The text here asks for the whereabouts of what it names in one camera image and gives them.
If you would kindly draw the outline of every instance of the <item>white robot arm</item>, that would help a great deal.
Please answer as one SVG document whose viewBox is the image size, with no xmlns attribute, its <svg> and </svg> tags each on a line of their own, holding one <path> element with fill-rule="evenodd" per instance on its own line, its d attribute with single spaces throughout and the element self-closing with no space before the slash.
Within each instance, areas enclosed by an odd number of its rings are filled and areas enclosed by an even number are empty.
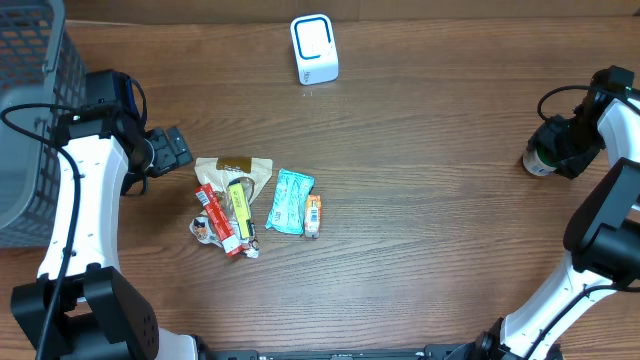
<svg viewBox="0 0 640 360">
<path fill-rule="evenodd" d="M 639 100 L 628 100 L 636 107 L 640 107 Z M 618 163 L 621 158 L 640 164 L 640 115 L 636 111 L 620 100 L 613 99 L 598 119 L 597 129 L 608 150 L 610 167 Z M 633 208 L 640 210 L 637 203 L 640 198 L 637 197 L 637 192 L 621 195 L 631 197 L 631 201 L 636 200 Z M 636 250 L 628 244 L 622 244 L 626 247 L 625 251 Z M 588 297 L 582 297 L 570 311 L 548 329 L 544 339 L 536 344 L 535 341 L 544 329 L 584 290 L 613 284 L 611 274 L 603 276 L 602 272 L 597 274 L 589 270 L 581 270 L 576 271 L 572 255 L 567 252 L 560 266 L 529 301 L 502 322 L 500 343 L 509 348 L 512 354 L 526 360 L 544 360 L 551 345 L 582 314 L 601 299 L 616 292 L 601 290 L 591 293 Z"/>
<path fill-rule="evenodd" d="M 140 116 L 130 102 L 134 81 L 113 71 L 88 74 L 87 97 L 101 101 L 63 114 L 53 129 L 50 146 L 64 149 L 78 172 L 58 154 L 60 189 L 49 249 L 38 269 L 37 282 L 15 288 L 11 301 L 14 317 L 40 350 L 38 359 L 198 360 L 199 353 L 206 350 L 197 337 L 159 328 L 151 305 L 120 274 L 117 227 L 121 194 L 143 179 L 146 189 L 147 176 L 162 176 L 192 160 L 176 128 L 166 134 L 161 129 L 144 131 L 146 104 Z M 120 91 L 110 91 L 111 86 Z M 121 92 L 127 88 L 128 94 Z M 113 94 L 121 97 L 110 98 Z M 14 115 L 19 115 L 25 106 L 5 109 L 3 114 L 15 111 Z M 64 269 L 77 178 L 78 220 Z M 47 296 L 52 295 L 47 294 L 58 284 L 62 289 L 58 301 L 48 306 Z M 86 301 L 93 312 L 66 316 L 78 301 Z M 45 313 L 48 316 L 49 310 L 55 315 L 47 322 Z M 43 324 L 48 324 L 44 325 L 46 341 L 40 346 Z"/>
</svg>

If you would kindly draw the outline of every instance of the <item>yellow snack bar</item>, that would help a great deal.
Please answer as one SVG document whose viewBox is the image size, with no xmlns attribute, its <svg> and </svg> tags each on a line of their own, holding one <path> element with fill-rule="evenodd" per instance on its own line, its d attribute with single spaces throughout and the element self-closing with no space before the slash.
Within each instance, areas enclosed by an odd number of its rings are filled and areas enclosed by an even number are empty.
<svg viewBox="0 0 640 360">
<path fill-rule="evenodd" d="M 229 183 L 229 194 L 231 195 L 231 202 L 233 203 L 233 211 L 236 214 L 236 220 L 238 220 L 240 237 L 242 239 L 252 237 L 253 227 L 251 226 L 251 211 L 249 210 L 247 198 L 244 196 L 242 184 L 237 180 Z"/>
</svg>

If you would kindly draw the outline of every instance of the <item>teal snack package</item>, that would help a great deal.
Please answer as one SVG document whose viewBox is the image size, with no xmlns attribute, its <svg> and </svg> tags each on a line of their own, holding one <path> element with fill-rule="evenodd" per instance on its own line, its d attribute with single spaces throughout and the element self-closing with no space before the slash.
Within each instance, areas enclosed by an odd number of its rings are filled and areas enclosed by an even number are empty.
<svg viewBox="0 0 640 360">
<path fill-rule="evenodd" d="M 304 207 L 315 179 L 311 176 L 281 169 L 278 173 L 273 207 L 267 219 L 267 229 L 285 234 L 302 235 Z"/>
</svg>

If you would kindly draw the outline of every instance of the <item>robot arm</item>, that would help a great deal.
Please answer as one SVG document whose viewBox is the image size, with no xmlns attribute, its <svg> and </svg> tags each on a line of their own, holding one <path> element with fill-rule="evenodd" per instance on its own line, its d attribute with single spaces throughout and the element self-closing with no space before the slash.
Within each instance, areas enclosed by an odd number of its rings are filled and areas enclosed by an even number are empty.
<svg viewBox="0 0 640 360">
<path fill-rule="evenodd" d="M 113 266 L 120 271 L 117 248 L 118 207 L 120 189 L 129 167 L 129 159 L 115 137 L 98 135 L 74 139 L 65 150 L 73 157 L 81 179 L 80 213 L 73 252 L 64 276 L 83 274 L 87 265 Z M 69 231 L 73 204 L 73 174 L 67 160 L 60 161 L 60 191 L 51 243 L 38 269 L 38 278 L 48 275 L 57 279 L 62 263 L 62 250 Z"/>
<path fill-rule="evenodd" d="M 640 107 L 640 100 L 628 100 Z M 582 314 L 616 292 L 611 285 L 626 287 L 640 277 L 640 225 L 626 219 L 630 208 L 640 210 L 640 115 L 612 99 L 595 124 L 608 149 L 611 171 L 569 222 L 560 266 L 524 306 L 502 321 L 500 347 L 516 356 L 513 359 L 544 360 Z M 606 286 L 612 289 L 581 296 Z"/>
<path fill-rule="evenodd" d="M 609 163 L 620 157 L 638 162 L 640 147 L 638 117 L 640 93 L 632 88 L 634 74 L 611 66 L 596 72 L 589 86 L 563 86 L 547 93 L 538 103 L 538 115 L 544 123 L 536 130 L 522 160 L 533 175 L 558 174 L 569 179 L 579 176 L 598 155 L 609 148 Z M 550 96 L 565 90 L 587 90 L 575 116 L 550 118 L 542 105 Z"/>
<path fill-rule="evenodd" d="M 144 131 L 146 110 L 138 115 L 131 80 L 113 71 L 88 74 L 87 98 L 94 105 L 61 115 L 53 129 L 53 141 L 71 155 L 81 175 L 72 257 L 61 275 L 75 186 L 69 162 L 59 155 L 59 199 L 49 249 L 37 282 L 15 288 L 11 299 L 12 313 L 35 348 L 48 311 L 47 294 L 62 283 L 43 359 L 195 360 L 202 347 L 192 336 L 159 328 L 151 305 L 120 274 L 120 195 L 136 181 L 145 179 L 146 188 L 147 176 L 162 176 L 192 159 L 177 129 L 169 129 L 168 136 L 160 129 Z M 78 301 L 86 301 L 92 312 L 67 316 Z"/>
</svg>

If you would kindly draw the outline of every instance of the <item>brown label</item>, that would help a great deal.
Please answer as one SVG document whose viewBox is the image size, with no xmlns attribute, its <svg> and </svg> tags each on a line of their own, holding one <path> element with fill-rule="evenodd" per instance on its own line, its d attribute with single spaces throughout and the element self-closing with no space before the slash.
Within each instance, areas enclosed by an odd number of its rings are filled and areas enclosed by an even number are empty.
<svg viewBox="0 0 640 360">
<path fill-rule="evenodd" d="M 244 173 L 251 173 L 251 158 L 250 157 L 226 157 L 218 159 L 216 163 L 217 170 L 231 170 L 242 171 Z"/>
</svg>

